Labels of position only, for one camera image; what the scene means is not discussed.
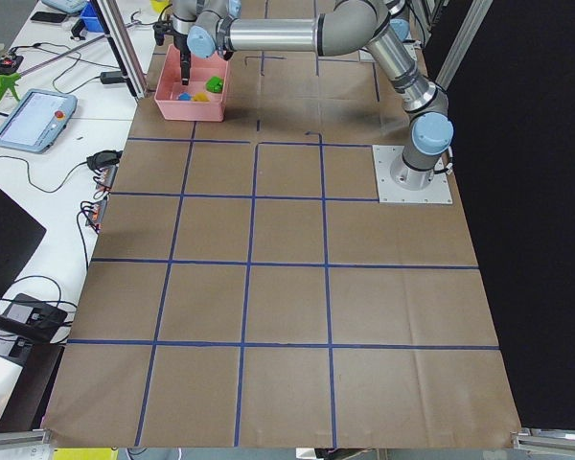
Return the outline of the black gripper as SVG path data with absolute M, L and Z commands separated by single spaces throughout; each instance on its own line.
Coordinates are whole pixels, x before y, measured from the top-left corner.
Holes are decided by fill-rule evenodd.
M 179 51 L 179 68 L 181 84 L 187 86 L 191 76 L 191 51 L 187 37 L 195 18 L 186 13 L 173 13 L 169 18 L 160 18 L 152 26 L 157 46 L 162 46 L 165 36 L 173 39 L 173 46 Z

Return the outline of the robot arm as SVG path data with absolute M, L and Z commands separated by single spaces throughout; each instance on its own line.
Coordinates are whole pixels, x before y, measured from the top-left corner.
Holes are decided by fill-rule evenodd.
M 190 78 L 191 58 L 240 51 L 309 52 L 343 56 L 365 49 L 402 98 L 410 134 L 398 161 L 405 175 L 432 173 L 449 150 L 454 128 L 448 97 L 424 76 L 391 25 L 382 1 L 337 1 L 314 18 L 243 19 L 238 1 L 174 1 L 170 18 L 153 25 L 157 45 L 171 36 L 180 53 L 181 79 Z
M 410 39 L 410 21 L 407 18 L 393 17 L 390 20 L 390 26 L 392 27 L 400 42 L 406 42 Z

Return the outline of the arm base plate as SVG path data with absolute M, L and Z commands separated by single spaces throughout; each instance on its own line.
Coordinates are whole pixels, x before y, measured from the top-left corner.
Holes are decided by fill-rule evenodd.
M 441 159 L 418 172 L 403 162 L 403 146 L 373 145 L 373 163 L 381 204 L 451 205 L 449 179 Z

